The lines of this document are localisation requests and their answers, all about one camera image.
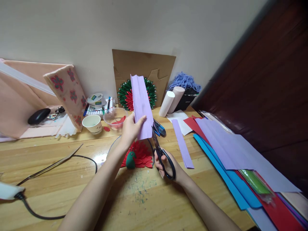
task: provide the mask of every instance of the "scissors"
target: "scissors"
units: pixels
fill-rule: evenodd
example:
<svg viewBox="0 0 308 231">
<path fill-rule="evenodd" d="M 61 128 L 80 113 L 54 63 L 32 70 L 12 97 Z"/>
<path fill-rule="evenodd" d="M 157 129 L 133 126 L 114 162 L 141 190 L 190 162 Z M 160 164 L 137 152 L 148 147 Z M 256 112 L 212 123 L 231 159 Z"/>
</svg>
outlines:
<svg viewBox="0 0 308 231">
<path fill-rule="evenodd" d="M 172 160 L 170 159 L 170 157 L 168 156 L 168 154 L 165 152 L 165 150 L 161 149 L 157 140 L 157 136 L 155 134 L 154 128 L 152 126 L 152 132 L 153 132 L 153 140 L 154 140 L 154 144 L 155 144 L 155 149 L 156 149 L 156 153 L 159 159 L 160 164 L 163 167 L 163 171 L 165 172 L 166 176 L 168 177 L 168 179 L 170 180 L 174 180 L 175 179 L 175 168 L 174 168 L 174 164 L 172 162 Z M 161 157 L 165 155 L 167 157 L 167 160 L 172 168 L 172 176 L 170 176 L 167 171 L 165 170 L 165 166 L 163 164 L 163 162 L 161 161 Z"/>
</svg>

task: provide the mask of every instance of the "purple paper strip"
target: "purple paper strip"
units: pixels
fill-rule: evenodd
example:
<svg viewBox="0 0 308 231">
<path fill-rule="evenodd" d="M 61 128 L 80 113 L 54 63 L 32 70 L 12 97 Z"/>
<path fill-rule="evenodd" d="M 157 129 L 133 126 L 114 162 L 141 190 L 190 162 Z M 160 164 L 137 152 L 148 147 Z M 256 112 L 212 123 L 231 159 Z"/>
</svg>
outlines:
<svg viewBox="0 0 308 231">
<path fill-rule="evenodd" d="M 145 87 L 143 76 L 131 75 L 133 105 L 135 113 L 135 122 L 146 115 L 147 118 L 141 126 L 137 139 L 143 140 L 152 137 L 153 115 L 148 98 L 147 89 Z"/>
<path fill-rule="evenodd" d="M 173 125 L 173 129 L 174 129 L 174 132 L 175 132 L 177 142 L 178 142 L 179 147 L 180 147 L 180 151 L 181 151 L 181 155 L 182 155 L 185 167 L 186 168 L 195 168 L 193 166 L 192 159 L 190 158 L 184 137 L 183 137 L 182 132 L 181 132 L 179 122 L 176 119 L 173 119 L 172 125 Z"/>
<path fill-rule="evenodd" d="M 241 135 L 226 132 L 216 121 L 196 119 L 225 169 L 256 170 L 274 192 L 300 192 Z"/>
<path fill-rule="evenodd" d="M 254 222 L 259 226 L 261 231 L 278 231 L 263 208 L 260 209 L 248 208 L 247 211 L 253 218 Z"/>
</svg>

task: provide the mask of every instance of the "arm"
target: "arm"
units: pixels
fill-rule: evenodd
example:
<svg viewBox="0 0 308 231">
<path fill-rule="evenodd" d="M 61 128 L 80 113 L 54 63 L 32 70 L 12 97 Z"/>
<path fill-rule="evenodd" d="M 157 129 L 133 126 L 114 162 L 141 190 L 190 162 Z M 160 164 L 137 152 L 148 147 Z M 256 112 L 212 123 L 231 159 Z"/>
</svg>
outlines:
<svg viewBox="0 0 308 231">
<path fill-rule="evenodd" d="M 144 116 L 136 124 L 134 123 L 134 114 L 126 118 L 119 145 L 108 154 L 107 160 L 81 192 L 58 230 L 94 229 L 124 156 L 137 137 L 145 118 Z"/>
<path fill-rule="evenodd" d="M 225 214 L 200 188 L 199 186 L 184 172 L 173 155 L 167 152 L 171 158 L 176 171 L 175 182 L 181 185 L 195 207 L 203 222 L 210 231 L 240 231 L 240 228 Z M 168 174 L 172 175 L 172 170 L 165 156 L 162 156 L 162 162 Z M 163 168 L 159 163 L 158 156 L 155 151 L 155 165 L 162 178 L 165 176 Z"/>
</svg>

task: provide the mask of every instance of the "marker set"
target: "marker set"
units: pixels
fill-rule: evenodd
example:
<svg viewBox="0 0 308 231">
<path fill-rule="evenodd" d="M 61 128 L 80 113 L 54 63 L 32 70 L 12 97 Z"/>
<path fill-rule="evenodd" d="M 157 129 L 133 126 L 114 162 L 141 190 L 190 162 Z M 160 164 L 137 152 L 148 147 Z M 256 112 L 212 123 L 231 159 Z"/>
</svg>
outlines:
<svg viewBox="0 0 308 231">
<path fill-rule="evenodd" d="M 83 113 L 83 116 L 89 116 L 89 115 L 99 115 L 99 116 L 103 116 L 107 110 L 113 108 L 113 99 L 112 97 L 109 97 L 108 99 L 106 99 L 106 104 L 98 109 L 95 109 L 94 107 L 92 107 L 91 105 L 87 104 L 86 109 Z"/>
</svg>

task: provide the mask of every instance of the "dark wooden door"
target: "dark wooden door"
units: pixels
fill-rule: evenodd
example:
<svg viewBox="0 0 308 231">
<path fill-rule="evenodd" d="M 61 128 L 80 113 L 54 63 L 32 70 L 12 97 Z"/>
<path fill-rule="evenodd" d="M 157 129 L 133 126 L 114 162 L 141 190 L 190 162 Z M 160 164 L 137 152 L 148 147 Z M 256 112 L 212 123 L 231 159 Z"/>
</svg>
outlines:
<svg viewBox="0 0 308 231">
<path fill-rule="evenodd" d="M 278 1 L 195 106 L 243 135 L 305 192 L 307 22 L 306 1 Z"/>
</svg>

